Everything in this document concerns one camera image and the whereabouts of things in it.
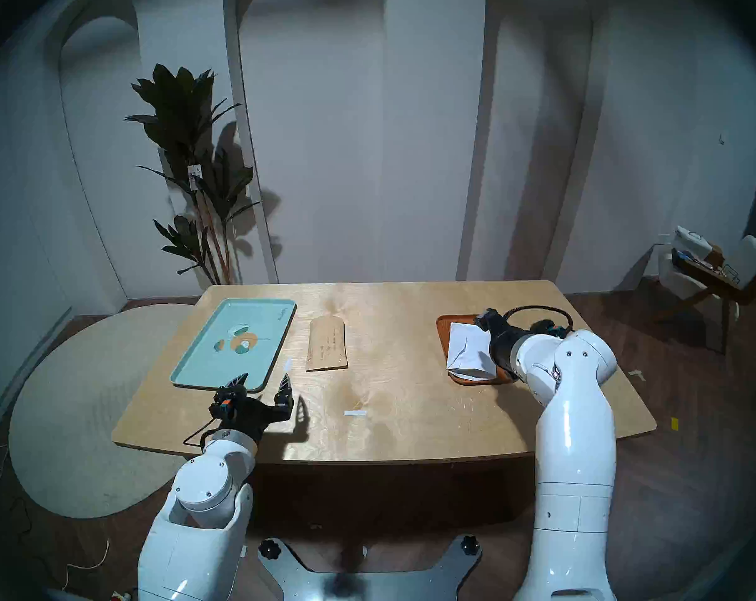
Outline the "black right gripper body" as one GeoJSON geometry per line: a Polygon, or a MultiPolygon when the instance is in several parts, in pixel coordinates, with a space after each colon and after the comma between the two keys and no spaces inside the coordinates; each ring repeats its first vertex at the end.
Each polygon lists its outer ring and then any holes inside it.
{"type": "Polygon", "coordinates": [[[517,372],[517,353],[532,332],[508,323],[508,318],[524,309],[511,309],[501,315],[495,309],[485,309],[475,317],[475,325],[488,332],[488,355],[497,368],[502,369],[510,378],[520,378],[517,372]]]}

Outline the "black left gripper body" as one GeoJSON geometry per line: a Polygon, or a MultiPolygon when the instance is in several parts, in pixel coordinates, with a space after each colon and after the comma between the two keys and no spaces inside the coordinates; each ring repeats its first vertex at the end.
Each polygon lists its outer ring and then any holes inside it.
{"type": "Polygon", "coordinates": [[[209,415],[221,423],[219,429],[245,434],[253,441],[261,441],[266,428],[291,419],[294,408],[275,408],[249,396],[247,391],[218,389],[209,405],[209,415]]]}

